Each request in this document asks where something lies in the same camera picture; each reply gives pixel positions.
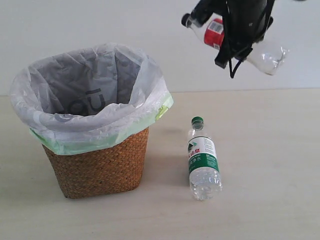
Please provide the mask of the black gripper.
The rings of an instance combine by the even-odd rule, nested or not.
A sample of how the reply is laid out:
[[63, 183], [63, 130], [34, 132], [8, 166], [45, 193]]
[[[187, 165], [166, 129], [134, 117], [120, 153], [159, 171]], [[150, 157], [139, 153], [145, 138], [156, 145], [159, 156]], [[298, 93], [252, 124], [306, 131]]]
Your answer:
[[273, 22], [273, 6], [273, 0], [200, 0], [190, 18], [202, 27], [213, 14], [222, 16], [224, 37], [214, 61], [224, 68], [233, 58], [244, 61], [253, 44], [264, 39]]

